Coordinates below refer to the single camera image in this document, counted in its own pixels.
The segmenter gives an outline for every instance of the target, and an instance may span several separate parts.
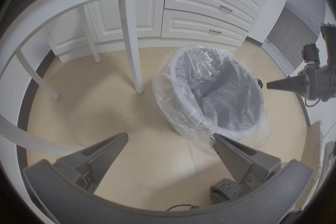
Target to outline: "ribbed panel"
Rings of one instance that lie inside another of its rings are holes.
[[[269,33],[267,40],[272,43],[296,69],[303,61],[301,50],[304,45],[317,41],[318,36],[298,16],[283,8],[279,19]]]

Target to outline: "wooden floor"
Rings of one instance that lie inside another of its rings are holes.
[[[30,113],[30,134],[68,145],[90,146],[114,134],[127,132],[129,142],[97,188],[107,200],[143,209],[166,210],[182,203],[211,205],[209,188],[231,178],[218,157],[204,154],[176,134],[161,115],[152,92],[152,76],[161,61],[176,48],[140,49],[145,92],[133,85],[125,51],[100,54],[61,63],[55,58],[44,80],[59,100],[38,89]],[[272,59],[257,45],[245,41],[235,53],[266,82],[284,78]],[[271,124],[270,142],[261,150],[283,162],[301,159],[306,123],[293,93],[267,90],[263,95]],[[28,164],[57,156],[27,152]]]

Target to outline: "plastic bag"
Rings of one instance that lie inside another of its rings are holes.
[[[153,92],[173,129],[208,155],[216,155],[213,133],[253,148],[269,140],[257,79],[226,50],[191,46],[174,51],[154,75]]]

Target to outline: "black cable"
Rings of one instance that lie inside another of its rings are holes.
[[[168,208],[168,209],[166,210],[166,212],[172,210],[173,208],[180,207],[180,206],[190,206],[190,207],[191,207],[190,209],[193,209],[193,208],[199,208],[197,205],[180,204],[180,205],[174,205],[174,206]]]
[[[307,99],[305,99],[305,100],[304,100],[304,104],[306,105],[306,107],[313,107],[313,106],[317,105],[317,103],[318,103],[319,101],[321,101],[321,99],[318,99],[317,102],[316,102],[315,104],[308,105],[308,104],[307,104]]]

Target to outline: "metal handle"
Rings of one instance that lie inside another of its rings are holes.
[[[213,33],[222,33],[220,31],[215,31],[215,30],[212,30],[212,29],[210,29],[210,32],[213,32]]]
[[[224,9],[226,9],[226,10],[230,11],[230,12],[233,12],[233,10],[232,10],[232,9],[229,9],[229,8],[227,8],[227,7],[225,7],[225,6],[222,6],[222,5],[220,5],[220,7],[219,7],[219,8],[224,8]]]

